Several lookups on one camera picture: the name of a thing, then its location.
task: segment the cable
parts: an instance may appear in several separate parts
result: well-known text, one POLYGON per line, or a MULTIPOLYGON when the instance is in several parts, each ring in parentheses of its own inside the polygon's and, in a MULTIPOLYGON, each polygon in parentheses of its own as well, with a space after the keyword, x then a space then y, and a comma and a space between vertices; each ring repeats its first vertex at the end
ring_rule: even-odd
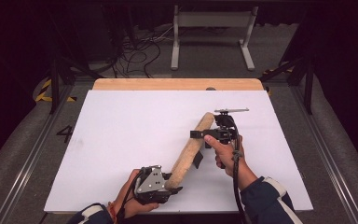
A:
POLYGON ((158 48, 158 55, 157 55, 154 59, 152 59, 150 62, 148 62, 148 63, 146 63, 146 64, 144 65, 144 71, 145 71, 145 74, 146 74, 148 77, 152 77, 152 76, 147 73, 146 67, 147 67, 148 65, 150 65, 153 61, 155 61, 155 60, 158 58, 159 54, 161 53, 161 49, 159 48, 159 45, 156 44, 155 42, 152 42, 152 43, 158 48))
POLYGON ((116 69, 113 67, 113 65, 112 65, 112 70, 113 70, 113 73, 115 74, 115 78, 117 78, 117 71, 116 71, 116 69))
POLYGON ((141 40, 151 40, 151 41, 153 41, 153 42, 156 42, 156 40, 158 40, 158 39, 165 38, 165 37, 163 37, 163 36, 166 35, 172 28, 173 28, 173 26, 171 26, 170 29, 166 30, 162 35, 160 35, 160 36, 157 37, 157 38, 149 37, 149 38, 145 38, 145 39, 141 39, 141 40))
POLYGON ((45 221, 45 219, 46 219, 47 216, 48 216, 48 213, 45 212, 45 214, 44 214, 44 215, 42 216, 42 218, 40 219, 39 224, 42 224, 42 223, 45 221))
POLYGON ((127 59, 125 55, 124 55, 123 57, 124 57, 123 60, 126 61, 127 63, 142 63, 142 62, 144 62, 144 61, 147 60, 147 55, 146 55, 145 53, 143 53, 143 52, 135 52, 134 54, 132 54, 132 55, 130 56, 129 59, 127 59), (142 60, 140 60, 140 61, 135 62, 135 61, 132 60, 132 58, 133 58, 136 54, 144 55, 145 58, 142 59, 142 60))
POLYGON ((238 207, 238 211, 240 212, 240 218, 241 218, 241 222, 243 224, 246 224, 246 217, 245 217, 245 212, 243 211, 242 208, 242 204, 241 204, 241 199, 240 199, 240 194, 238 191, 238 171, 239 171, 239 163, 240 163, 240 156, 241 156, 241 152, 240 152, 240 134, 238 133, 238 128, 237 125, 234 122, 233 118, 230 118, 234 129, 235 129, 235 133, 237 135, 237 140, 234 142, 234 152, 233 152, 233 160, 234 160, 234 167, 233 167, 233 188, 234 188, 234 196, 235 196, 235 202, 237 204, 238 207))
POLYGON ((123 77, 128 77, 127 75, 125 75, 123 64, 121 64, 121 61, 120 61, 120 60, 118 60, 118 62, 120 63, 121 67, 123 68, 123 72, 121 72, 121 71, 117 68, 117 63, 115 64, 115 68, 118 70, 118 72, 119 72, 123 77))

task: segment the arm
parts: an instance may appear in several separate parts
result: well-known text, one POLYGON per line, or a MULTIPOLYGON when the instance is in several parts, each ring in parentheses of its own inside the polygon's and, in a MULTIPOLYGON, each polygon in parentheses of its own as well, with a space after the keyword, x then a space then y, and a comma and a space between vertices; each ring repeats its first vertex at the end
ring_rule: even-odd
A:
MULTIPOLYGON (((206 135, 204 140, 215 150, 216 165, 221 167, 224 164, 226 174, 232 177, 233 146, 222 145, 210 135, 206 135)), ((238 183, 241 201, 253 223, 301 223, 284 187, 271 178, 257 178, 244 157, 239 160, 238 183)))
POLYGON ((129 188, 131 188, 132 180, 138 175, 139 170, 133 170, 129 179, 123 185, 117 198, 109 204, 106 208, 100 203, 94 203, 80 212, 77 212, 69 221, 68 224, 117 224, 118 217, 133 217, 138 213, 150 212, 153 209, 158 208, 158 203, 149 203, 141 205, 135 199, 133 199, 133 189, 130 190, 129 199, 124 203, 124 214, 120 213, 120 208, 123 205, 125 195, 129 188))

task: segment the white board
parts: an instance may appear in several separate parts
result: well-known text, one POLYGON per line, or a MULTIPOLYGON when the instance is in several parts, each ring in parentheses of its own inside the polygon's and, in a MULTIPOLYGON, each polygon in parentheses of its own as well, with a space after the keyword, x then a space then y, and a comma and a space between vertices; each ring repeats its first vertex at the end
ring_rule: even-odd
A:
MULTIPOLYGON (((265 91, 89 91, 45 211, 76 212, 91 203, 107 204, 132 169, 161 165, 162 172, 170 172, 202 116, 226 108, 249 108, 230 115, 255 174, 283 184, 296 210, 312 209, 265 91)), ((200 168, 190 169, 184 188, 153 212, 238 211, 232 178, 215 166, 212 149, 201 153, 200 168)))

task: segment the wire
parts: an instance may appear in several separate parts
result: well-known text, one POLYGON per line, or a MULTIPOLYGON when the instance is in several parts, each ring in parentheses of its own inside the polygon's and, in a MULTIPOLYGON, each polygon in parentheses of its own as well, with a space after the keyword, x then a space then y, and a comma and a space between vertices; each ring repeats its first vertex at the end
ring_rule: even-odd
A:
POLYGON ((154 38, 154 37, 149 37, 149 38, 142 39, 142 40, 151 40, 151 41, 155 42, 156 40, 159 40, 159 39, 161 39, 161 38, 165 38, 165 37, 163 37, 163 36, 165 36, 172 28, 173 28, 173 26, 171 26, 170 29, 168 29, 168 30, 166 30, 164 33, 162 33, 162 35, 160 35, 159 37, 156 37, 156 38, 154 38))
POLYGON ((241 205, 241 200, 240 200, 240 194, 239 194, 239 190, 238 190, 238 171, 239 171, 239 163, 240 163, 240 156, 241 156, 241 152, 240 152, 240 134, 238 133, 238 128, 237 125, 234 122, 234 119, 231 117, 228 117, 229 119, 231 119, 234 129, 235 129, 235 133, 237 135, 237 140, 234 142, 234 167, 233 167, 233 188, 234 188, 234 196, 235 196, 235 202, 237 204, 238 210, 240 212, 240 218, 241 218, 241 222, 243 224, 246 224, 246 217, 245 217, 245 212, 243 211, 242 205, 241 205))
POLYGON ((40 219, 39 224, 42 224, 42 223, 45 221, 45 219, 46 219, 47 216, 48 216, 48 213, 45 212, 45 214, 44 214, 44 215, 42 216, 42 218, 40 219))
POLYGON ((160 49, 159 45, 154 41, 155 39, 158 39, 158 38, 150 37, 150 38, 147 38, 145 40, 142 40, 141 42, 138 42, 136 48, 130 47, 129 46, 130 43, 125 43, 123 49, 126 49, 126 50, 118 58, 117 63, 115 64, 115 66, 112 66, 112 69, 114 70, 115 75, 117 74, 117 72, 115 70, 115 68, 116 68, 118 70, 118 72, 123 77, 129 77, 129 73, 134 73, 134 72, 141 72, 141 73, 145 74, 147 77, 152 77, 147 72, 147 66, 149 66, 153 61, 155 61, 159 57, 159 55, 161 53, 161 49, 160 49), (151 46, 155 46, 156 49, 158 50, 158 53, 157 53, 157 55, 155 57, 153 57, 153 59, 148 61, 147 60, 147 54, 144 53, 144 50, 150 48, 151 46), (140 59, 140 60, 134 60, 134 58, 136 58, 139 55, 142 55, 143 58, 140 59), (133 63, 145 63, 143 65, 143 70, 139 70, 139 69, 130 70, 131 64, 133 64, 133 63), (119 64, 121 66, 121 70, 117 68, 117 64, 119 64))

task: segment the sleeve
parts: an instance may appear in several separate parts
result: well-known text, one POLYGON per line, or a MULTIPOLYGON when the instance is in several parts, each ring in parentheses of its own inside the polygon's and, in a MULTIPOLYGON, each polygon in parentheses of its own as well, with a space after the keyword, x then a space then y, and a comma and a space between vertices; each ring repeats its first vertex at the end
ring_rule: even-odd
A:
POLYGON ((286 189, 269 177, 262 176, 241 191, 241 201, 252 223, 302 223, 286 189))
POLYGON ((69 219, 67 224, 114 224, 106 207, 100 203, 94 203, 69 219))

